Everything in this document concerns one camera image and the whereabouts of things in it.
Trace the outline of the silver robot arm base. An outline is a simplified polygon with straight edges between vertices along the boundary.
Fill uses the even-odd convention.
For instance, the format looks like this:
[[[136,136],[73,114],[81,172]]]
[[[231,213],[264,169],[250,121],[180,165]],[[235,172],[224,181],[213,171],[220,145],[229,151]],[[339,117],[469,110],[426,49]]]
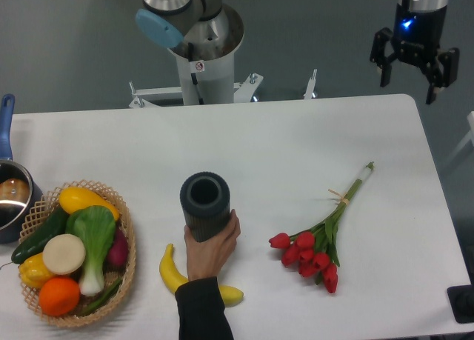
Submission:
[[[244,38],[240,15],[222,0],[142,0],[136,24],[175,57],[180,85],[200,79],[234,82],[234,55]]]

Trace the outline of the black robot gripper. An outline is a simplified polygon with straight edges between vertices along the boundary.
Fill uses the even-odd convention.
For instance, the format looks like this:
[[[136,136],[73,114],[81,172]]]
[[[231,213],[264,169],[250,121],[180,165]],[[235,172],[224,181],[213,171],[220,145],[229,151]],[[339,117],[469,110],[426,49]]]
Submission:
[[[397,5],[393,32],[385,27],[373,38],[370,61],[381,70],[380,87],[390,83],[392,63],[397,58],[406,64],[421,67],[429,83],[426,104],[432,104],[441,90],[456,81],[460,50],[457,47],[438,50],[446,12],[447,6],[411,12]],[[394,53],[387,56],[385,48],[392,38]]]

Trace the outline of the person's bare hand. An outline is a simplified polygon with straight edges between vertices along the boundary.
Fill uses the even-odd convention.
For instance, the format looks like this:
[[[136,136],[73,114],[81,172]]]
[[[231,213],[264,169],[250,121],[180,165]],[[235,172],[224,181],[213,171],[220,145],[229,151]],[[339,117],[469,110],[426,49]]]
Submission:
[[[226,227],[214,237],[197,242],[188,226],[184,227],[187,254],[187,278],[189,281],[217,277],[222,267],[234,252],[241,234],[240,221],[235,210],[231,210]]]

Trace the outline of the black sleeved forearm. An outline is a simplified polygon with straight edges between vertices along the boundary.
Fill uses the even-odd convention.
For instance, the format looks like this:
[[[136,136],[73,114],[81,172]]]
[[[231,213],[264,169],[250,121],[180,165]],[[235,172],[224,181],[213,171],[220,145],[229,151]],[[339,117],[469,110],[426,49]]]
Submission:
[[[179,339],[234,339],[215,276],[183,284],[175,298]]]

